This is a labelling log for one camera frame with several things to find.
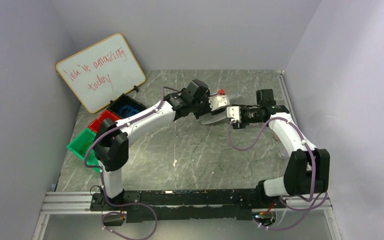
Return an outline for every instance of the wire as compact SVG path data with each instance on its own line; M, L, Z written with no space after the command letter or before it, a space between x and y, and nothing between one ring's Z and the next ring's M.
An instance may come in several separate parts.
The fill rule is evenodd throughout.
M264 214L268 214L269 212L270 212L270 210L272 210L272 208L275 206L275 202L272 202L271 204L270 204L270 207L267 209L267 211L262 211L262 212L260 212L259 214L260 215L264 215Z
M315 198L314 198L314 201L311 203L310 207L308 209L314 209L313 208L313 205L316 203L316 201L319 199L320 195L322 195L322 192L320 192ZM328 193L325 192L324 193L324 198L323 200L318 204L318 206L322 205L326 199L328 199ZM306 217L307 215L310 213L310 210L307 210L305 211L305 213L301 216L300 219L298 219L298 221L296 221L294 224L290 225L290 226L287 226L287 227L280 227L280 228L273 228L273 227L266 227L267 230L270 230L270 231L286 231L286 230L289 230L289 229L292 229L294 228L295 226L297 226L298 224L300 224Z
M104 214L104 215L102 216L102 218L101 218L101 224L102 224L102 229L103 229L103 230L105 229L105 230L107 230L107 231L109 231L109 232L111 232L111 233L113 233L113 234L115 234L115 235L117 235L117 236L119 236L119 237L121 237L121 238L127 239L127 240L146 240L146 239L149 239L149 238L155 233L155 231L157 230L157 224L158 224L157 213L154 211L154 209L153 209L152 207L150 207L150 206L147 205L147 204L141 203L141 202L132 202L132 203L126 203L126 204L113 204L113 203L111 203L111 202L109 201L109 199L108 199L107 190L105 189L105 181L104 181L104 171L103 171L103 167L100 166L100 165L89 165L89 164L87 163L86 160L88 159L88 156L89 156L89 154L91 153L91 151L94 149L94 147L95 147L95 146L96 146L102 139L104 139L106 136L108 136L109 134L111 134L111 133L113 133L113 132L115 132L115 131L117 131L117 130L120 130L120 129L123 129L123 128L127 127L128 124L135 123L135 122L137 122L137 121L140 121L140 120L142 120L142 119L144 119L144 118L147 118L147 117L153 115L154 113L158 112L158 110L161 109L161 106L162 106L163 103L164 103L164 96L165 96L165 91L164 91L164 89L169 89L169 90L172 90L172 91L175 91L175 92L180 92L179 90L177 90L177 89L175 89L175 88L171 88L171 87L167 87L167 86L163 87L163 88L162 88L162 98L161 98L161 100L159 101L158 105L156 106L156 108L155 108L154 110L151 110L151 111L145 113L144 115L142 115L142 116L140 116L140 117L138 117L138 118L132 119L130 122L126 122L126 123L124 123L124 124L122 124L122 125L120 125L120 126L116 126L116 127L112 128L112 129L110 129L110 130L104 132L101 136L99 136L99 137L98 137L98 138L97 138L97 139L90 145L89 149L86 151L86 153L84 154L84 158L83 158L83 164L84 164L84 166L85 166L86 168L98 168L98 169L100 169L100 179L101 179L101 182L102 182L103 196L104 196L104 198L105 198L105 201L106 201L110 206L113 206L113 207L117 207L117 208L118 208L118 207L127 207L127 206L138 205L138 206L146 207L146 208L148 208L148 209L152 212L152 214L153 214L153 216L154 216L154 219L155 219L155 225L154 225L154 228L153 228L152 232L151 232L148 236L146 236L146 237L144 237L144 238L140 238L140 239L134 239L134 238L130 238L130 237L124 236L124 235L122 235L122 234L120 234L120 233L118 233L118 232L116 232L116 231L110 229L109 227L105 226L105 224L104 224L104 219L105 219L105 217L107 217L107 216L109 216L109 215L119 215L119 216L124 216L124 214L122 214L121 212L112 211L112 212L109 212L109 213Z
M247 147L238 147L238 146L236 146L236 145L233 143L233 141L232 141L232 139L231 139L231 136L230 136L230 128L231 128L231 126L233 125L234 121L230 122L230 123L229 123L229 127L227 128L227 139L228 139L230 145L231 145L234 149L236 149L236 150L238 150L238 151L247 151L247 150L253 148L253 147L256 145L256 143L257 143L257 141L259 140L259 138L261 137L261 134L263 133L264 129L267 127L267 125L269 125L269 123L270 123L271 121L274 121L274 120L281 120L281 121L284 121L284 122L288 123L291 127L293 127L293 129L296 131L296 133L298 134L298 136L299 136L299 138L301 139L301 141L304 141L304 144L303 144L303 145L305 146L305 148L307 149L307 151L308 151L308 153L309 153L309 155L310 155L311 165L313 166L313 167L311 168L310 197L307 199L307 198L303 197L302 195L299 195L299 197L300 197L301 199L303 199L304 201L306 201L306 202L311 202L311 201L312 201L310 207L308 207L308 208L294 208L294 207L290 207L290 206L288 206L288 205L284 202L284 200L282 199L282 196L279 196L279 200L280 200L280 202L281 202L286 208L291 209L291 210L294 210L294 211L305 212L305 213L302 215L302 217L301 217L298 221L296 221L294 224L292 224L292 225L290 225L290 226L288 226L288 227L282 227L282 228L269 228L268 226L266 226L266 229L267 229L267 230L271 230L271 231L285 231L285 230L292 229L292 228L294 228L295 226L297 226L298 224L300 224L300 223L303 221L303 219L309 214L310 210L313 210L313 209L316 209L316 208L320 207L320 206L326 201L326 199L328 198L328 193L326 192L326 193L324 194L324 198L323 198L323 200L322 200L319 204L317 204L316 206L314 206L314 204L315 204L316 201L319 199L319 197L320 197L320 195L321 195L322 193L319 193L315 198L313 198L313 195L314 195L314 188L315 188L315 182L316 182L316 158L315 158L315 156L314 156L314 154L313 154L313 151L310 149L310 146L307 144L306 139L304 138L303 133L301 132L301 130L300 130L300 129L299 129L299 128L292 122L292 121L291 121L291 122L288 122L288 120L287 120L286 118L276 116L276 117L272 117L272 118L270 118L269 120L267 120L267 121L264 123L264 125L261 127L260 132L258 133L257 138L255 139L255 141L254 141L250 146L247 146Z
M282 120L284 122L287 122L288 123L288 120L286 118L283 118L283 117L279 117L279 116L275 116L275 117L272 117L270 118L269 120L267 120L264 125L261 127L261 130L259 131L259 134L257 136L257 138L255 139L255 141L250 145L250 146L247 146L247 147L238 147L236 146L233 141L232 141L232 138L231 138L231 133L230 133L230 128L231 126L233 125L234 121L231 121L229 123L229 127L227 128L227 139L229 140L229 143L230 145L238 150L238 151L247 151L247 150L250 150L252 149L257 141L260 139L261 137L261 134L263 133L264 129L267 127L267 125L269 125L269 123L271 121L274 121L274 120ZM306 139L304 138L304 135L303 133L300 131L300 129L291 121L288 123L291 127L293 127L293 129L295 129L296 133L298 134L299 138L301 139L301 141L304 140L304 146L305 148L307 149L308 151L308 154L310 155L310 159L311 159L311 165L313 166L311 168L311 183L310 183L310 197L309 199L303 197L303 196L300 196L304 201L310 203L312 200L313 200L313 195L314 195L314 187L315 187L315 183L316 183L316 158L314 157L314 154L313 154L313 151L311 150L310 146L307 144L307 142L305 141Z
M94 187L98 187L98 188L99 188L99 191L102 193L102 188L101 188L101 186L99 186L99 185L93 185L93 186L91 186L90 189L89 189L89 193L90 193L90 195L92 195L92 197L94 196L94 195L92 194L92 189L93 189Z

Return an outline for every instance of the blue object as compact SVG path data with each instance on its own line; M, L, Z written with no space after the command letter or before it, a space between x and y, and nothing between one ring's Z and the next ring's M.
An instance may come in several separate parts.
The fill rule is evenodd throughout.
M139 111L131 105L124 105L118 110L118 114L123 118L129 118L135 114L139 113Z

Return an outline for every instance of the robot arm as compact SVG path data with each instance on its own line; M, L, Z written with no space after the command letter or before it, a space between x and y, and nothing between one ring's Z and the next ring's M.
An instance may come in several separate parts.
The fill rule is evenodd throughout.
M233 121L234 129L245 128L249 123L266 123L277 134L290 156L289 164L283 177L263 180L257 190L263 196L299 195L310 192L311 177L308 165L311 164L307 149L301 136L289 123L293 123L288 109L276 105L271 89L257 91L258 105L233 105L227 107L227 117ZM156 127L173 122L193 113L196 118L212 113L217 114L228 106L225 95L211 95L208 86L200 80L193 80L180 92L167 94L163 102L116 123L109 119L102 122L95 140L112 128L125 125L104 137L95 147L95 155L103 168L103 180L109 200L113 204L123 203L122 167L129 158L129 145ZM275 118L284 118L289 122ZM325 192L328 187L329 153L319 150L304 136L306 143L316 156L317 179L314 192Z
M235 105L227 107L227 117L234 129L243 129L249 123L267 123L279 137L289 155L284 176L262 180L257 185L262 196L309 194L312 188L312 169L315 171L314 193L328 190L330 155L325 149L318 149L298 129L289 110L276 105L273 90L256 92L258 105ZM313 165L310 153L314 155Z
M103 168L103 180L110 201L113 204L123 202L122 167L129 159L130 144L160 125L171 123L190 113L199 118L211 112L212 109L215 110L229 104L228 100L225 100L214 107L213 104L216 102L213 99L216 98L216 96L210 96L210 91L205 83L195 79L180 92L167 94L162 103L159 101L154 106L131 117L118 120L116 123L110 119L104 120L95 140L115 127L126 126L107 135L93 148L99 165Z

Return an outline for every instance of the handwriting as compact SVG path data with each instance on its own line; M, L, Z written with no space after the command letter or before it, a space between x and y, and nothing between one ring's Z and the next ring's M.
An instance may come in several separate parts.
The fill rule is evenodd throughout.
M86 64L84 64L83 66L80 66L79 64L77 64L77 66L81 67L85 72L91 72L91 71L89 70L89 66L86 65Z
M87 84L88 85L87 89L92 89L93 91L96 91L102 84L109 83L111 84L111 90L114 92L113 83L111 82L111 78L109 74L102 77L100 77L99 75L96 75L96 78L97 78L96 82L94 82L93 84L90 84L90 83Z
M93 62L93 66L97 69L99 67L102 67L105 63L112 62L113 60L116 60L118 58L124 58L123 62L127 60L127 56L125 54L125 51L122 50L120 47L115 52L110 51L107 55L100 57L96 61Z
M64 72L66 74L68 74L68 76L70 77L71 81L74 81L74 79L76 79L77 76L80 75L80 72L78 70L71 70L70 73L69 73L69 71L65 69Z

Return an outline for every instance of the whiteboard frame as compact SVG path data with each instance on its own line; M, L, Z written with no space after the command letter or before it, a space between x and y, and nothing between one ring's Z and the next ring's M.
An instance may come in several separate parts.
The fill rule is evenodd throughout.
M91 45L91 46L89 46L89 47L87 47L87 48L85 48L85 49L83 49L83 50L81 50L81 51L79 51L79 52L77 52L77 53L75 53L75 54L73 54L73 55L71 55L71 56L69 56L69 57L63 59L63 60L61 60L61 61L59 61L59 62L57 62L56 65L55 65L55 69L56 69L56 71L58 72L58 74L62 77L62 79L64 79L65 83L70 87L71 91L75 94L75 96L76 96L77 99L81 102L81 104L83 105L83 107L84 107L89 113L91 113L91 114L95 114L95 113L101 111L103 108L105 108L106 106L108 106L108 105L111 103L111 101L115 101L117 98L119 98L119 96L117 96L115 99L110 99L110 100L108 100L108 103L106 103L105 105L103 105L103 106L102 106L101 108L99 108L97 111L94 111L94 112L90 111L90 110L86 107L86 105L83 103L83 101L80 99L80 97L77 95L76 91L74 91L74 89L73 89L72 86L69 84L69 82L67 81L67 79L65 79L63 73L60 72L60 71L58 70L58 65L61 64L61 63L64 62L64 61L66 61L66 60L69 60L69 59L71 59L71 58L77 56L78 54L83 53L84 51L86 51L86 50L88 50L88 49L93 48L94 46L96 46L96 45L98 45L98 44L100 44L100 43L102 43L102 42L104 42L104 41L106 41L106 40L108 40L108 39L110 39L110 38L116 36L116 35L120 35L120 36L121 36L121 38L123 39L124 43L126 44L128 50L130 51L131 55L133 56L134 61L136 62L137 66L139 67L140 71L141 71L142 74L143 74L143 81L142 81L141 83L139 83L138 85L136 85L136 86L140 86L140 85L142 85L142 84L145 82L145 80L147 79L147 76L145 75L144 71L142 70L141 66L139 65L138 61L136 60L136 57L135 57L135 55L133 54L132 50L130 49L130 46L127 44L127 41L126 41L125 37L123 36L123 34L121 34L121 33L119 33L119 32L118 32L118 33L114 33L113 35L111 35L111 36L109 36L109 37L107 37L107 38L105 38L105 39L103 39L103 40L101 40L101 41L99 41L99 42L97 42L97 43L95 43L95 44L93 44L93 45ZM127 93L129 93L130 91L132 91L133 89L135 89L135 88L132 86L130 90L128 90L127 92L124 92L124 93L127 94Z

